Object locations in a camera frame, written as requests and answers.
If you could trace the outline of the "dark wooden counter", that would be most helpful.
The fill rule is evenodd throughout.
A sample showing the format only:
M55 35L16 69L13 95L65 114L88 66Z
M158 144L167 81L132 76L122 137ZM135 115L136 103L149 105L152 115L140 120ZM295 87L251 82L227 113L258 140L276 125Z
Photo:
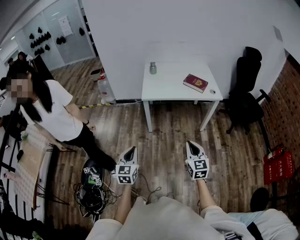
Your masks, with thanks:
M41 77L42 80L54 80L54 77L52 76L51 72L47 68L46 64L44 63L43 59L40 55L38 55L36 58L34 58L32 61L32 65L34 66L36 72Z

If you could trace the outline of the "black round stool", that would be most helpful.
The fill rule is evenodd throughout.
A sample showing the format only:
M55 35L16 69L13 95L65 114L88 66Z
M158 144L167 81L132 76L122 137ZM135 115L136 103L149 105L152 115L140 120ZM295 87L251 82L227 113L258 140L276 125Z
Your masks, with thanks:
M263 211L269 202L269 191L264 188L258 188L252 195L250 200L250 210L252 212Z

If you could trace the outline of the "black stair railing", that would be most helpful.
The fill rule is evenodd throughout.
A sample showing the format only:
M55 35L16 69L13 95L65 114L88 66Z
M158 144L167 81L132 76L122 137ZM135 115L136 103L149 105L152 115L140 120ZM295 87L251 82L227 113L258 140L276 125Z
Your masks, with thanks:
M0 179L3 182L4 190L7 194L8 204L15 214L26 220L35 218L44 223L47 218L47 205L54 199L50 193L50 181L47 179L47 176L49 175L48 172L51 163L58 159L59 151L51 146L47 147L37 180L37 192L40 196L36 198L37 208L34 210L15 193L14 183L3 177L4 172L13 171L16 168L17 153L20 146L20 142L11 136L8 137L7 142L4 144L4 155L0 158Z

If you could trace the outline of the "red hardcover book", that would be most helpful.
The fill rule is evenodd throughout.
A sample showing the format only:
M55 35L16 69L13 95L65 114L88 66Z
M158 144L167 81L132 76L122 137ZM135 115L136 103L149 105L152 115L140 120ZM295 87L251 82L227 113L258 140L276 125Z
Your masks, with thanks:
M203 93L208 86L208 82L198 78L192 74L188 74L188 76L183 80L183 84L200 92Z

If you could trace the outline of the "light wooden side table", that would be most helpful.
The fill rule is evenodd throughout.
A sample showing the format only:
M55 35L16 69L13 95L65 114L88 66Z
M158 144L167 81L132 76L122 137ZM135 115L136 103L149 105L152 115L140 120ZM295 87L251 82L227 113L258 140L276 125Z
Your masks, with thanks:
M39 172L50 142L33 125L28 125L21 137L23 154L16 164L14 192L35 210Z

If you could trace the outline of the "white paper notice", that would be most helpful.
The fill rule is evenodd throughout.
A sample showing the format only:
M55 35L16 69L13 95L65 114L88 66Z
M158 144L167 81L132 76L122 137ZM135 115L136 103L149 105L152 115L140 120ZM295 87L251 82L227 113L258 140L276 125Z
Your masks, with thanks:
M59 18L59 24L60 24L62 33L64 34L64 37L73 34L67 15Z

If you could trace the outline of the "person's white shirt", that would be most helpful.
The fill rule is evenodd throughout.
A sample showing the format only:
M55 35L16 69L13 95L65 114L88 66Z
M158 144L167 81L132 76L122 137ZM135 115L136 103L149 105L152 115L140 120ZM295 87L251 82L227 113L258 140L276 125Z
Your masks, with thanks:
M247 227L218 206L197 214L190 207L168 198L144 204L137 198L124 224L98 220L86 240L255 240Z

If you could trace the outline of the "white table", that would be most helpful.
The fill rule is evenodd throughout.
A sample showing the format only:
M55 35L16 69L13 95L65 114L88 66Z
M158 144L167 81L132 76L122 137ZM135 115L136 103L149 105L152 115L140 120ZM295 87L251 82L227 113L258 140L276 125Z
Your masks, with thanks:
M144 65L142 102L144 106L148 131L152 132L150 101L211 101L199 130L204 131L218 103L223 100L221 91L213 77L208 64L203 60L194 62L157 62L157 73L150 74L150 63ZM208 82L203 93L183 84L183 80L192 74Z

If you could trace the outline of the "red fire extinguisher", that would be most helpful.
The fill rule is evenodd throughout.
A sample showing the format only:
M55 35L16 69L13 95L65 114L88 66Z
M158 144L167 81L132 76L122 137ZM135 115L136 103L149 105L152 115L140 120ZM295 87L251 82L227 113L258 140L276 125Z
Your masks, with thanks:
M265 163L269 162L271 160L274 160L277 157L283 155L284 151L285 151L284 150L284 145L279 144L273 150L271 150L270 153L268 153L266 156L264 156L263 160L264 160Z

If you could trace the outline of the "black office chair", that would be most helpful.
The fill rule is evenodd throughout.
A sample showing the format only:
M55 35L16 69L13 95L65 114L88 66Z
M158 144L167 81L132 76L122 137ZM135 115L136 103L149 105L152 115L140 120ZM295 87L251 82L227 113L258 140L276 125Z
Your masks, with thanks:
M243 126L245 134L248 134L250 132L249 124L261 121L264 116L259 102L263 99L271 101L268 94L262 89L260 89L261 96L258 98L251 94L262 65L261 61L260 51L250 46L245 47L243 56L237 60L235 86L229 92L225 108L217 111L217 114L227 114L231 120L231 126L226 130L227 134L230 134L236 125Z

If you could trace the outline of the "yellow black floor tape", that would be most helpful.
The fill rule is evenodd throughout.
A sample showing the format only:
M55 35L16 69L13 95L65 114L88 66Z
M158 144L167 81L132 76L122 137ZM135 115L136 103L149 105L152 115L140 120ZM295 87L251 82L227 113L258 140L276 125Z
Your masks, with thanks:
M111 106L112 104L110 103L105 103L105 104L94 104L94 105L85 105L85 106L80 106L80 109L86 109L86 108L94 108L94 107L101 107L101 106Z

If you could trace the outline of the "person's right forearm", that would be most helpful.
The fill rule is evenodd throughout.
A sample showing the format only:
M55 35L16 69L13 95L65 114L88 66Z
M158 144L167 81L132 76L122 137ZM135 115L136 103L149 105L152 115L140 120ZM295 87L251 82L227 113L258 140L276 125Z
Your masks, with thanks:
M216 206L216 203L207 188L205 180L204 179L196 180L196 183L198 187L199 203L201 209L203 210L210 206Z

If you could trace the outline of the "red fire extinguisher box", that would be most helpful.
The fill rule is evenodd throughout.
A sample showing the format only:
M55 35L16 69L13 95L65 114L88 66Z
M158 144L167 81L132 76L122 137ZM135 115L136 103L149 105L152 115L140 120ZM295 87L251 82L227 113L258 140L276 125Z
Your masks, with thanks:
M285 152L283 155L266 162L263 165L263 172L265 185L291 178L294 174L292 153Z

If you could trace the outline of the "person's left forearm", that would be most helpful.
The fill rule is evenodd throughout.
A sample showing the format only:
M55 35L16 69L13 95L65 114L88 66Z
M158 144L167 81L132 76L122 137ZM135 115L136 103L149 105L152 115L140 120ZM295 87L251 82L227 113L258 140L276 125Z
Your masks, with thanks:
M114 220L124 224L131 211L131 190L132 185L124 185L119 205L115 212Z

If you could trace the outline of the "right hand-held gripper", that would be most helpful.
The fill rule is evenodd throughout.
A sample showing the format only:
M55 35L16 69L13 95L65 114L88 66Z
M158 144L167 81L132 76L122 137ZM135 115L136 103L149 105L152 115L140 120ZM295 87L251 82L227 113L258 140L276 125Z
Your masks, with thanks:
M193 141L186 142L186 170L192 180L206 179L209 173L209 159L204 148Z

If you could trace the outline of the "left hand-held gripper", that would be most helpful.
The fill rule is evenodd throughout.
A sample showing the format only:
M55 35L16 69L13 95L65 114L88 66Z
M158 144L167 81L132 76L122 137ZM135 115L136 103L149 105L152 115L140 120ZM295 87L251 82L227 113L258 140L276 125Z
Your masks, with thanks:
M136 146L132 146L121 153L120 162L116 165L116 176L119 184L134 184L139 174L137 156L138 150Z

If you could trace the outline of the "group of black wall ornaments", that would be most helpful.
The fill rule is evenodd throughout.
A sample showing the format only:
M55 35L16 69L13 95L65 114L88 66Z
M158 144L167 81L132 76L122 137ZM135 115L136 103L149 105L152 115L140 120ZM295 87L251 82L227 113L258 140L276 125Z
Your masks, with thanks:
M30 48L34 56L50 52L52 50L51 42L57 47L57 51L62 59L67 62L72 59L81 59L87 52L85 47L89 45L89 33L83 27L75 31L71 27L51 34L50 31L43 31L40 27L37 29L37 35L29 35Z

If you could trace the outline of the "spare gripper device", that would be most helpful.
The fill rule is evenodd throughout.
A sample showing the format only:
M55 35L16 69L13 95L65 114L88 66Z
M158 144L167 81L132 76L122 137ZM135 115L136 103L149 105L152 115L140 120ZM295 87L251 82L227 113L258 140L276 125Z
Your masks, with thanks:
M98 173L97 169L95 166L92 167L85 167L84 173L88 175L88 184L90 185L96 185L96 186L101 186L102 185L102 180L100 179L100 174Z

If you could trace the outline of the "clear plastic water jug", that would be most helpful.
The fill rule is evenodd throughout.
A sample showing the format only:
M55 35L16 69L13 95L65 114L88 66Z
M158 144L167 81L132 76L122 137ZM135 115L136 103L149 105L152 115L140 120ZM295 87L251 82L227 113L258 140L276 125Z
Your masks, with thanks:
M101 103L108 104L115 102L115 96L113 94L112 88L105 76L97 80L98 89L101 95Z

